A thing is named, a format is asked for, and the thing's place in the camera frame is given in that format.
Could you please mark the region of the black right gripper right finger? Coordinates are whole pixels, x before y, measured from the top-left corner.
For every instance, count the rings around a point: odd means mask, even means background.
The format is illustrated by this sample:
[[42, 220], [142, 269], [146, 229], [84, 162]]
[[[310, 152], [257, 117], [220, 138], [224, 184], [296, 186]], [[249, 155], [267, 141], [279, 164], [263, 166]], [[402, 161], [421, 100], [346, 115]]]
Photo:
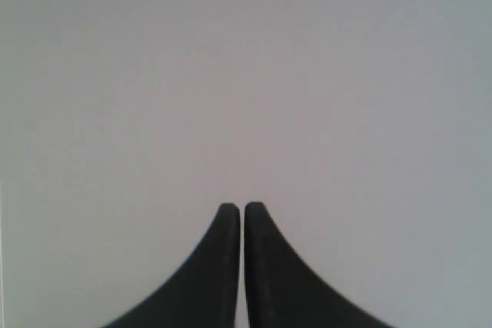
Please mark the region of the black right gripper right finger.
[[244, 285], [250, 327], [388, 327], [324, 282], [261, 202], [244, 209]]

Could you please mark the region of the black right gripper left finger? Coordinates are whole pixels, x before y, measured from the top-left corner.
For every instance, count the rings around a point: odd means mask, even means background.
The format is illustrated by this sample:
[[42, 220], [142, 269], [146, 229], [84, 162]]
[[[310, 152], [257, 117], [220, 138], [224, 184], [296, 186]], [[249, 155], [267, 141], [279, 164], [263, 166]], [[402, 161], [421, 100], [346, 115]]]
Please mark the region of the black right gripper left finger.
[[221, 204], [186, 261], [149, 297], [108, 327], [234, 327], [241, 215]]

